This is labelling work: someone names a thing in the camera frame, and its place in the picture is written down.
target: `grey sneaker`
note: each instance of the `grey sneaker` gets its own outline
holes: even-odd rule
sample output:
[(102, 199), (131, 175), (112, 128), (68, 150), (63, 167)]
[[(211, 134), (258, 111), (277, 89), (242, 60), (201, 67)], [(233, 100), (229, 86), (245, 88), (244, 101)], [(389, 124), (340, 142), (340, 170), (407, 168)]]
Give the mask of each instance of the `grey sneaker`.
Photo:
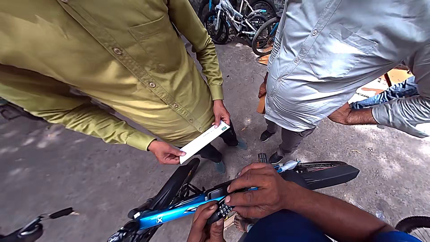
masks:
[(215, 170), (219, 173), (219, 174), (224, 174), (225, 173), (225, 165), (224, 165), (224, 161), (221, 162), (214, 162), (215, 163)]
[(236, 136), (236, 138), (237, 138), (237, 141), (239, 142), (236, 147), (240, 150), (247, 150), (248, 146), (245, 143), (245, 141), (239, 136)]

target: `black shoe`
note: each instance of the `black shoe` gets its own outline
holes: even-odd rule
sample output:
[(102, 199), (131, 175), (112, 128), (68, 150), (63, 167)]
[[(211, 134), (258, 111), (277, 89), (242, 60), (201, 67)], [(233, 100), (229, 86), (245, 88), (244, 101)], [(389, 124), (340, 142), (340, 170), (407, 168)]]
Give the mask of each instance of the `black shoe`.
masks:
[(275, 152), (269, 159), (270, 164), (278, 164), (282, 158), (284, 158), (283, 156), (279, 156), (278, 152)]
[(271, 133), (267, 130), (265, 130), (261, 135), (260, 135), (260, 140), (262, 142), (266, 142), (272, 135), (274, 135), (275, 133)]

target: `shirt cuff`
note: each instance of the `shirt cuff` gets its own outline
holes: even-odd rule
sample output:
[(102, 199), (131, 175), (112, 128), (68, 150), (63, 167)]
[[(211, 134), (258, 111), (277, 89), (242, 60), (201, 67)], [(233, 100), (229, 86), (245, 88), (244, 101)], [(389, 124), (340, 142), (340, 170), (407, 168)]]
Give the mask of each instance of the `shirt cuff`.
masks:
[(209, 90), (211, 91), (212, 100), (224, 100), (222, 85), (211, 85)]
[(127, 145), (148, 151), (148, 146), (153, 140), (156, 140), (156, 138), (142, 132), (135, 132), (127, 139)]

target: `bicycle pedal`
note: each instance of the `bicycle pedal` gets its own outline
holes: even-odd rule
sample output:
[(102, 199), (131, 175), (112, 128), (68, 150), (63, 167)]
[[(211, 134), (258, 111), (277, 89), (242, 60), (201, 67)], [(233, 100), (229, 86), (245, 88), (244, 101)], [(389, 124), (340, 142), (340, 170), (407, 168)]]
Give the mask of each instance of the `bicycle pedal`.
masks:
[(266, 153), (258, 154), (258, 162), (267, 163), (267, 155)]

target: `bicycle frame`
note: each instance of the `bicycle frame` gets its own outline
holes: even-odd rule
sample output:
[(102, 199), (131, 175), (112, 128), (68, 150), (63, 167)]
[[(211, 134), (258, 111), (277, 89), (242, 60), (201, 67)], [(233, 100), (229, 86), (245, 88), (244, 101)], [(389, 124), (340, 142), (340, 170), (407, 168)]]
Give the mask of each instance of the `bicycle frame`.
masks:
[[(250, 12), (246, 16), (246, 18), (241, 14), (241, 11), (243, 8), (243, 2), (245, 2), (247, 4), (247, 6), (252, 10), (252, 12)], [(253, 10), (251, 8), (251, 6), (249, 5), (247, 0), (242, 0), (242, 2), (240, 4), (240, 9), (239, 9), (240, 12), (236, 11), (228, 0), (220, 0), (219, 4), (215, 7), (215, 9), (218, 12), (216, 23), (215, 23), (215, 29), (216, 30), (219, 29), (220, 14), (222, 11), (227, 16), (227, 22), (231, 23), (231, 25), (234, 26), (234, 28), (236, 29), (236, 31), (238, 33), (244, 33), (244, 34), (255, 34), (257, 32), (257, 29), (255, 29), (254, 26), (251, 25), (251, 23), (247, 20), (247, 18), (249, 18), (250, 16), (252, 16), (258, 12), (266, 12), (265, 9)], [(241, 31), (242, 27), (245, 26), (245, 24), (248, 25), (253, 30), (253, 32)]]
[(191, 213), (194, 213), (198, 206), (213, 200), (219, 201), (223, 197), (225, 196), (223, 195), (214, 199), (208, 199), (205, 193), (195, 194), (191, 196), (191, 198), (164, 210), (137, 213), (135, 215), (135, 219), (139, 220), (139, 230), (143, 230), (180, 217), (188, 216)]

